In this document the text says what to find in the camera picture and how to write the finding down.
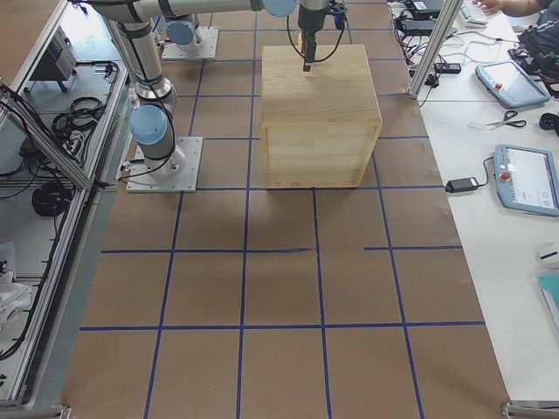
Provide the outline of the person hand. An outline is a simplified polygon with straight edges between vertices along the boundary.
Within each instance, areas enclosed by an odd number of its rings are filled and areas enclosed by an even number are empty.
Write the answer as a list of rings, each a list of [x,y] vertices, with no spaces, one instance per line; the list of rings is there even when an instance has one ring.
[[[485,14],[491,15],[505,10],[507,2],[505,0],[478,0],[476,4]]]

